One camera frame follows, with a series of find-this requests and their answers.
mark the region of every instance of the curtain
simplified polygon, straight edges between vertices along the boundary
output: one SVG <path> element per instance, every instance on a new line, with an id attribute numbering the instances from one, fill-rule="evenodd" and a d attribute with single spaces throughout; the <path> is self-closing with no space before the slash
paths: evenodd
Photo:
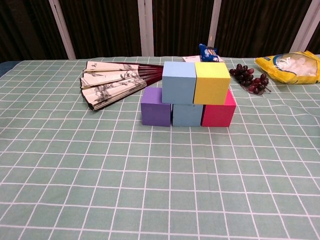
<path id="1" fill-rule="evenodd" d="M 154 0 L 154 55 L 199 55 L 199 44 L 208 43 L 213 5 L 213 0 Z"/>
<path id="2" fill-rule="evenodd" d="M 290 51 L 312 0 L 222 0 L 214 46 L 220 56 Z"/>
<path id="3" fill-rule="evenodd" d="M 320 23 L 318 23 L 306 49 L 313 54 L 320 54 Z"/>
<path id="4" fill-rule="evenodd" d="M 0 33 L 0 62 L 67 59 L 47 0 L 1 0 Z"/>
<path id="5" fill-rule="evenodd" d="M 137 0 L 60 0 L 77 59 L 141 56 Z"/>

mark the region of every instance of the pink cube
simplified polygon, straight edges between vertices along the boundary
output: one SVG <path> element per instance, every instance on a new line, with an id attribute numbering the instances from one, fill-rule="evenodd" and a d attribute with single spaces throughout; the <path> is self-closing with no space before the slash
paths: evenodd
<path id="1" fill-rule="evenodd" d="M 203 108 L 203 127 L 229 127 L 236 109 L 236 101 L 228 89 L 224 105 L 205 105 Z"/>

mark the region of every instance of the foam block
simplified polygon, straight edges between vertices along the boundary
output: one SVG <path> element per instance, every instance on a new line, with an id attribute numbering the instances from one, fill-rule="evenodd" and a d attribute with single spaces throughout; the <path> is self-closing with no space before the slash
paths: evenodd
<path id="1" fill-rule="evenodd" d="M 230 84 L 224 62 L 195 62 L 196 84 L 194 104 L 223 105 Z"/>
<path id="2" fill-rule="evenodd" d="M 146 87 L 141 99 L 142 124 L 170 127 L 171 104 L 162 103 L 161 87 Z"/>
<path id="3" fill-rule="evenodd" d="M 166 61 L 162 72 L 162 102 L 193 104 L 196 78 L 194 62 Z"/>
<path id="4" fill-rule="evenodd" d="M 223 105 L 205 105 L 203 108 L 203 127 L 229 127 L 236 109 L 236 101 L 228 90 Z"/>
<path id="5" fill-rule="evenodd" d="M 172 111 L 172 126 L 200 127 L 203 105 L 174 104 Z"/>

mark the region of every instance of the green checkered tablecloth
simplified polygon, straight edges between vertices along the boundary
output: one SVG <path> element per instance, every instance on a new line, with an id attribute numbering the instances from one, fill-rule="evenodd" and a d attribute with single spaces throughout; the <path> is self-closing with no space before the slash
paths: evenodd
<path id="1" fill-rule="evenodd" d="M 143 90 L 88 109 L 86 61 L 23 61 L 0 78 L 1 240 L 320 238 L 320 84 L 270 80 L 256 96 L 232 79 L 229 128 L 151 127 Z"/>

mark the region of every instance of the paper fan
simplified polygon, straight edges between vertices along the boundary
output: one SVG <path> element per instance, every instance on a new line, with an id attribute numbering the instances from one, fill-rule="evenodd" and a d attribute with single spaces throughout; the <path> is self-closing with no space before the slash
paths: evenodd
<path id="1" fill-rule="evenodd" d="M 162 79 L 164 66 L 87 61 L 81 94 L 90 109 L 100 110 Z"/>

